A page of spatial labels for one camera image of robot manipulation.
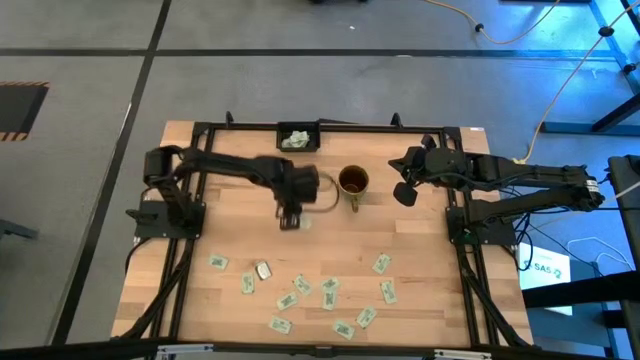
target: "black mat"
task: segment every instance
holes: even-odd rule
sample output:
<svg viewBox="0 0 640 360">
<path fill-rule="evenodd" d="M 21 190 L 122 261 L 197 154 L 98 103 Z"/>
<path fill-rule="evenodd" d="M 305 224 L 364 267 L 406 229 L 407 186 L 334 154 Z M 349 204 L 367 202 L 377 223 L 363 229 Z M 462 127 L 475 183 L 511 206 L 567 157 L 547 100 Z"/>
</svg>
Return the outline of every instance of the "black mat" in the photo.
<svg viewBox="0 0 640 360">
<path fill-rule="evenodd" d="M 27 138 L 48 91 L 44 82 L 0 82 L 0 141 Z"/>
</svg>

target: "yellow cable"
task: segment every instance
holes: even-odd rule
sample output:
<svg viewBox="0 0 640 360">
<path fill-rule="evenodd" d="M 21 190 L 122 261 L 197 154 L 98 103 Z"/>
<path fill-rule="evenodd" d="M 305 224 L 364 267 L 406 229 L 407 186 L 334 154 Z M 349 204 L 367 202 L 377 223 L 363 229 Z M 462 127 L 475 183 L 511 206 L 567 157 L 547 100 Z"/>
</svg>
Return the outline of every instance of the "yellow cable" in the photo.
<svg viewBox="0 0 640 360">
<path fill-rule="evenodd" d="M 473 16 L 469 15 L 467 12 L 458 9 L 455 6 L 449 5 L 449 4 L 445 4 L 445 3 L 441 3 L 435 0 L 424 0 L 430 4 L 433 5 L 437 5 L 437 6 L 442 6 L 444 8 L 453 10 L 459 14 L 462 14 L 464 17 L 466 17 L 467 19 L 471 20 L 471 22 L 473 23 L 473 25 L 478 25 L 479 22 L 476 21 L 476 19 L 473 18 Z M 480 32 L 482 33 L 482 35 L 484 35 L 484 37 L 487 38 L 487 40 L 491 41 L 494 44 L 498 44 L 498 45 L 506 45 L 506 44 L 511 44 L 512 42 L 516 42 L 520 39 L 522 39 L 523 37 L 525 37 L 528 33 L 531 32 L 531 30 L 535 29 L 536 26 L 538 26 L 538 24 L 540 24 L 542 22 L 542 20 L 544 20 L 544 18 L 547 17 L 547 15 L 549 15 L 551 13 L 551 10 L 553 10 L 556 5 L 558 5 L 560 3 L 560 0 L 556 0 L 556 2 L 553 3 L 553 6 L 551 6 L 551 8 L 549 10 L 547 10 L 547 12 L 540 18 L 540 20 L 536 21 L 535 24 L 533 24 L 533 26 L 531 26 L 527 31 L 523 32 L 522 34 L 516 36 L 515 38 L 511 39 L 511 40 L 506 40 L 506 41 L 497 41 L 494 40 L 491 36 L 489 36 L 489 34 L 487 34 L 484 29 L 480 29 Z"/>
<path fill-rule="evenodd" d="M 626 8 L 622 13 L 620 13 L 620 15 L 618 15 L 618 17 L 615 18 L 615 20 L 613 20 L 613 22 L 611 23 L 611 25 L 609 25 L 609 27 L 613 27 L 613 25 L 615 25 L 615 23 L 618 22 L 618 20 L 620 20 L 624 14 L 628 13 L 629 11 L 631 11 L 631 9 L 633 9 L 635 6 L 637 6 L 638 4 L 640 4 L 640 0 L 634 2 L 633 4 L 631 4 L 628 8 Z M 522 159 L 513 159 L 513 161 L 516 164 L 526 164 L 527 161 L 529 161 L 529 158 L 531 157 L 531 154 L 533 154 L 533 146 L 536 143 L 536 139 L 538 138 L 538 133 L 540 133 L 540 128 L 542 127 L 542 123 L 544 123 L 544 121 L 547 119 L 547 116 L 549 115 L 549 113 L 551 112 L 551 109 L 553 109 L 553 106 L 556 104 L 556 101 L 558 101 L 558 97 L 560 97 L 560 93 L 562 93 L 562 91 L 564 90 L 565 87 L 567 87 L 567 84 L 569 83 L 569 80 L 571 80 L 571 78 L 578 72 L 578 70 L 580 70 L 580 68 L 582 67 L 582 65 L 585 63 L 585 61 L 587 61 L 587 58 L 591 55 L 591 53 L 593 52 L 593 50 L 595 50 L 595 48 L 598 46 L 598 44 L 600 44 L 600 42 L 602 41 L 602 39 L 604 39 L 603 36 L 600 36 L 600 38 L 598 39 L 598 41 L 596 41 L 595 44 L 593 44 L 593 46 L 591 47 L 591 49 L 589 49 L 589 51 L 587 51 L 587 53 L 585 54 L 585 56 L 582 58 L 582 60 L 580 61 L 580 63 L 578 64 L 578 66 L 575 68 L 575 70 L 573 70 L 573 72 L 571 73 L 571 75 L 569 75 L 569 77 L 567 78 L 567 80 L 565 80 L 564 84 L 562 84 L 562 86 L 560 87 L 560 90 L 558 90 L 558 92 L 556 93 L 556 96 L 553 97 L 553 100 L 551 101 L 551 104 L 549 104 L 549 106 L 547 106 L 547 110 L 545 110 L 544 114 L 542 115 L 542 118 L 540 119 L 540 121 L 538 122 L 538 126 L 536 127 L 536 131 L 533 134 L 533 138 L 531 139 L 531 145 L 529 145 L 529 151 L 527 151 L 527 155 L 522 158 Z"/>
</svg>

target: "cable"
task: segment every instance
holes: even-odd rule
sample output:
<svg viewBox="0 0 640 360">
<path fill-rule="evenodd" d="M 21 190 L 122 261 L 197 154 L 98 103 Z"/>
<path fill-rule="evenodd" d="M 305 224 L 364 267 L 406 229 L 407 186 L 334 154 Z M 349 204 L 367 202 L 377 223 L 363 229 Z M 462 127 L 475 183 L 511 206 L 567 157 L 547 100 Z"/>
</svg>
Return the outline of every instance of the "cable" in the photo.
<svg viewBox="0 0 640 360">
<path fill-rule="evenodd" d="M 515 191 L 510 189 L 498 189 L 498 191 L 507 195 L 511 195 L 512 197 L 518 196 L 518 194 L 516 194 Z"/>
<path fill-rule="evenodd" d="M 627 262 L 626 262 L 626 261 L 624 261 L 624 260 L 620 260 L 620 259 L 618 259 L 617 257 L 615 257 L 615 256 L 613 256 L 613 255 L 611 255 L 611 254 L 608 254 L 608 253 L 600 253 L 600 254 L 598 254 L 598 256 L 596 256 L 596 263 L 599 263 L 599 262 L 600 262 L 600 258 L 601 258 L 602 256 L 606 256 L 606 257 L 610 258 L 611 260 L 615 260 L 615 261 L 617 261 L 617 262 L 619 262 L 619 263 L 625 264 L 625 265 L 627 265 L 627 266 L 629 267 L 629 269 L 631 269 L 631 271 L 633 271 L 633 268 L 631 267 L 631 265 L 629 265 L 629 263 L 627 263 Z"/>
<path fill-rule="evenodd" d="M 318 176 L 322 177 L 322 178 L 325 178 L 325 179 L 329 179 L 329 181 L 331 181 L 331 184 L 336 189 L 336 200 L 333 202 L 333 204 L 331 206 L 329 206 L 328 208 L 325 208 L 325 209 L 304 209 L 304 211 L 309 212 L 309 213 L 327 213 L 327 212 L 335 209 L 336 206 L 338 206 L 338 202 L 340 201 L 340 188 L 338 188 L 338 183 L 335 180 L 333 180 L 333 177 L 331 177 L 331 175 L 329 175 L 327 173 L 323 173 L 323 172 L 319 173 Z"/>
<path fill-rule="evenodd" d="M 527 239 L 529 239 L 529 246 L 531 247 L 531 251 L 529 252 L 529 261 L 527 262 L 527 266 L 525 266 L 524 268 L 521 268 L 520 264 L 518 263 L 518 259 L 515 255 L 513 259 L 516 261 L 516 267 L 518 268 L 518 270 L 527 271 L 529 270 L 529 268 L 531 268 L 531 263 L 533 262 L 533 240 L 531 240 L 531 236 L 528 233 L 522 232 L 522 234 L 525 234 L 527 236 Z"/>
<path fill-rule="evenodd" d="M 618 17 L 615 18 L 615 20 L 613 20 L 613 22 L 611 23 L 611 25 L 609 25 L 610 28 L 613 27 L 613 25 L 615 25 L 615 23 L 618 22 L 618 20 L 620 20 L 620 18 L 622 18 L 622 16 L 624 16 L 624 14 L 626 14 L 627 12 L 631 11 L 631 9 L 633 9 L 635 6 L 637 6 L 638 4 L 640 4 L 640 0 L 634 2 L 633 4 L 631 4 L 628 8 L 626 8 L 620 15 L 618 15 Z M 527 161 L 529 160 L 529 158 L 531 157 L 531 154 L 533 153 L 533 147 L 536 143 L 536 139 L 538 137 L 538 133 L 540 132 L 540 128 L 542 127 L 542 123 L 544 123 L 544 121 L 547 119 L 547 116 L 549 115 L 549 113 L 551 112 L 551 109 L 553 109 L 553 107 L 556 104 L 556 101 L 558 101 L 558 98 L 560 97 L 560 94 L 562 93 L 562 91 L 564 90 L 564 88 L 567 86 L 567 84 L 569 84 L 569 81 L 571 80 L 571 78 L 573 78 L 573 76 L 578 72 L 578 70 L 580 70 L 580 68 L 582 67 L 582 65 L 585 63 L 585 61 L 587 61 L 587 58 L 589 56 L 591 56 L 591 53 L 593 53 L 593 51 L 595 50 L 595 48 L 600 44 L 600 42 L 602 41 L 602 39 L 604 39 L 603 36 L 600 36 L 600 38 L 598 39 L 598 41 L 596 41 L 595 44 L 593 44 L 593 46 L 591 47 L 591 49 L 589 49 L 589 51 L 587 51 L 587 53 L 585 54 L 585 56 L 582 58 L 582 60 L 580 60 L 580 63 L 578 64 L 578 66 L 573 70 L 573 72 L 571 73 L 571 75 L 569 75 L 569 77 L 567 78 L 567 80 L 565 80 L 564 84 L 562 84 L 562 86 L 560 87 L 560 90 L 558 90 L 558 92 L 556 93 L 556 96 L 553 97 L 553 100 L 551 100 L 551 103 L 549 104 L 549 106 L 547 106 L 547 109 L 545 110 L 544 114 L 542 115 L 542 118 L 540 119 L 540 122 L 538 122 L 538 126 L 536 127 L 536 131 L 533 134 L 533 138 L 531 139 L 531 145 L 529 146 L 529 151 L 527 151 L 527 155 L 522 158 L 522 159 L 514 159 L 513 161 L 516 164 L 526 164 Z"/>
<path fill-rule="evenodd" d="M 629 267 L 629 269 L 630 269 L 630 270 L 633 270 L 633 266 L 631 266 L 631 263 L 629 262 L 629 260 L 624 256 L 624 254 L 623 254 L 620 250 L 616 249 L 615 247 L 613 247 L 613 246 L 612 246 L 612 245 L 610 245 L 609 243 L 607 243 L 607 242 L 605 242 L 605 241 L 603 241 L 603 240 L 600 240 L 599 238 L 597 238 L 597 237 L 595 237 L 595 236 L 590 236 L 590 237 L 582 238 L 582 239 L 569 240 L 569 241 L 567 242 L 567 249 L 571 248 L 571 244 L 573 244 L 573 243 L 577 243 L 577 242 L 581 242 L 581 241 L 587 241 L 587 240 L 595 240 L 595 241 L 599 242 L 600 244 L 602 244 L 602 245 L 604 245 L 604 246 L 608 247 L 609 249 L 611 249 L 611 250 L 615 251 L 615 252 L 616 252 L 618 255 L 620 255 L 620 257 L 622 258 L 622 260 L 620 260 L 620 259 L 618 259 L 618 258 L 616 258 L 616 257 L 614 257 L 614 256 L 612 256 L 612 255 L 610 255 L 610 254 L 607 254 L 607 253 L 600 253 L 600 254 L 598 254 L 598 256 L 596 257 L 596 263 L 598 262 L 598 260 L 600 259 L 600 257 L 602 257 L 602 256 L 607 256 L 607 257 L 610 257 L 611 259 L 613 259 L 613 260 L 615 260 L 615 261 L 618 261 L 618 262 L 621 262 L 621 263 L 623 263 L 623 264 L 626 264 L 626 265 Z"/>
<path fill-rule="evenodd" d="M 124 273 L 125 273 L 125 275 L 129 271 L 129 262 L 131 262 L 131 257 L 133 256 L 133 253 L 135 253 L 136 250 L 138 250 L 138 248 L 140 246 L 144 245 L 150 239 L 151 238 L 141 238 L 140 241 L 134 247 L 132 247 L 131 250 L 129 250 L 129 254 L 127 254 L 127 260 L 124 263 Z"/>
<path fill-rule="evenodd" d="M 572 253 L 571 251 L 569 251 L 569 249 L 567 249 L 564 245 L 562 245 L 562 243 L 560 243 L 560 241 L 558 241 L 558 240 L 556 240 L 556 239 L 552 238 L 549 234 L 547 234 L 547 233 L 545 233 L 544 231 L 542 231 L 542 230 L 538 229 L 536 226 L 534 226 L 534 225 L 530 225 L 530 226 L 531 226 L 535 231 L 539 232 L 540 234 L 544 235 L 544 236 L 545 236 L 546 238 L 548 238 L 549 240 L 551 240 L 551 241 L 553 241 L 554 243 L 558 244 L 558 245 L 559 245 L 559 246 L 560 246 L 564 251 L 566 251 L 566 252 L 567 252 L 567 254 L 571 255 L 571 256 L 572 256 L 572 257 L 574 257 L 576 260 L 578 260 L 578 261 L 580 261 L 580 262 L 582 262 L 582 263 L 585 263 L 585 264 L 587 264 L 587 265 L 591 266 L 591 267 L 593 268 L 593 270 L 595 270 L 595 271 L 596 271 L 596 273 L 598 273 L 598 275 L 600 275 L 600 276 L 604 276 L 604 274 L 602 274 L 602 273 L 600 272 L 600 270 L 599 270 L 597 267 L 593 266 L 593 264 L 592 264 L 592 263 L 590 263 L 590 262 L 588 262 L 588 261 L 585 261 L 585 260 L 582 260 L 581 258 L 577 257 L 574 253 Z"/>
<path fill-rule="evenodd" d="M 449 4 L 445 4 L 445 3 L 441 3 L 438 1 L 434 1 L 434 0 L 424 0 L 430 4 L 433 5 L 437 5 L 437 6 L 441 6 L 443 8 L 447 8 L 449 10 L 453 10 L 455 12 L 457 12 L 458 14 L 463 15 L 464 17 L 466 17 L 467 19 L 469 19 L 469 21 L 471 21 L 473 23 L 473 25 L 476 27 L 476 31 L 480 31 L 482 33 L 482 35 L 484 35 L 485 38 L 487 38 L 487 40 L 489 40 L 490 42 L 497 44 L 497 45 L 507 45 L 510 44 L 512 42 L 516 42 L 520 39 L 522 39 L 523 37 L 525 37 L 528 33 L 531 32 L 531 30 L 535 29 L 536 26 L 538 26 L 542 20 L 544 20 L 550 13 L 551 11 L 560 3 L 560 0 L 556 0 L 556 2 L 553 3 L 553 6 L 551 6 L 551 8 L 549 10 L 547 10 L 547 12 L 542 15 L 542 17 L 540 18 L 540 20 L 536 21 L 535 24 L 533 24 L 533 26 L 531 26 L 529 29 L 527 29 L 527 31 L 523 32 L 522 34 L 516 36 L 515 38 L 511 39 L 511 40 L 506 40 L 506 41 L 497 41 L 495 39 L 493 39 L 491 36 L 489 36 L 489 34 L 486 33 L 486 31 L 484 31 L 484 25 L 482 25 L 481 23 L 479 23 L 478 21 L 476 21 L 476 19 L 473 18 L 473 16 L 469 15 L 467 12 L 458 9 L 455 6 L 449 5 Z"/>
</svg>

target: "black floor stripe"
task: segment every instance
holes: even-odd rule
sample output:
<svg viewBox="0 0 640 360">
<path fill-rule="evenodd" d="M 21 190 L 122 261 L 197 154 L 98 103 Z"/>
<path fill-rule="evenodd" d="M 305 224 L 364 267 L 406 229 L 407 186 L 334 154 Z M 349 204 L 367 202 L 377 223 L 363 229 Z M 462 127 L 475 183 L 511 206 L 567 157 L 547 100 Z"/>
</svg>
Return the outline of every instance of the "black floor stripe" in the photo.
<svg viewBox="0 0 640 360">
<path fill-rule="evenodd" d="M 64 297 L 64 305 L 62 306 L 61 311 L 58 312 L 59 316 L 54 318 L 54 321 L 57 320 L 57 325 L 55 327 L 55 331 L 52 331 L 53 335 L 51 337 L 51 343 L 53 345 L 62 345 L 66 343 L 67 337 L 69 336 L 69 331 L 73 324 L 73 318 L 78 308 L 78 303 L 82 296 L 82 290 L 84 289 L 84 284 L 87 279 L 87 275 L 89 274 L 91 262 L 98 245 L 104 219 L 107 215 L 109 202 L 111 201 L 111 196 L 113 195 L 116 180 L 120 172 L 120 166 L 122 165 L 125 150 L 127 149 L 127 144 L 131 137 L 136 115 L 138 114 L 140 101 L 142 100 L 142 95 L 144 93 L 147 80 L 149 79 L 149 73 L 151 72 L 151 65 L 153 64 L 154 59 L 153 51 L 158 48 L 158 43 L 160 42 L 160 37 L 162 36 L 162 30 L 164 29 L 164 25 L 167 21 L 170 7 L 171 0 L 164 0 L 162 2 L 160 14 L 158 15 L 158 20 L 153 30 L 151 41 L 149 42 L 149 52 L 142 63 L 142 68 L 140 69 L 140 74 L 138 75 L 138 80 L 136 81 L 133 95 L 131 96 L 131 102 L 122 125 L 122 130 L 120 131 L 120 135 L 116 141 L 106 176 L 102 182 L 98 199 L 93 208 L 91 220 L 87 225 L 82 239 L 82 250 L 75 263 L 77 265 L 73 269 L 72 280 L 65 288 L 66 296 Z"/>
<path fill-rule="evenodd" d="M 148 53 L 147 49 L 0 48 L 0 56 L 129 57 L 146 56 Z"/>
<path fill-rule="evenodd" d="M 155 56 L 225 57 L 225 56 L 407 56 L 407 57 L 475 57 L 475 58 L 551 58 L 582 59 L 586 50 L 439 50 L 439 49 L 159 49 Z M 615 62 L 616 53 L 595 50 L 590 60 Z"/>
<path fill-rule="evenodd" d="M 440 50 L 440 49 L 37 49 L 0 48 L 0 56 L 42 57 L 229 57 L 229 56 L 408 56 L 408 57 L 473 57 L 473 58 L 523 58 L 523 59 L 582 59 L 586 50 Z M 590 61 L 614 62 L 619 56 L 612 50 L 595 50 Z"/>
</svg>

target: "cup handle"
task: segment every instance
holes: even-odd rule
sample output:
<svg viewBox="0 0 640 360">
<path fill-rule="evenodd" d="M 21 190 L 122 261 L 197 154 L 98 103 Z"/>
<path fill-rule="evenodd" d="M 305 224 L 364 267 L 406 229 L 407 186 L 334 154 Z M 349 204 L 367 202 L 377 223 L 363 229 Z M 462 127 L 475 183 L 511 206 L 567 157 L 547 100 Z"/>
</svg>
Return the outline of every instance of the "cup handle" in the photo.
<svg viewBox="0 0 640 360">
<path fill-rule="evenodd" d="M 358 206 L 358 199 L 356 197 L 351 199 L 351 210 L 353 210 L 353 212 L 358 212 L 359 206 Z"/>
</svg>

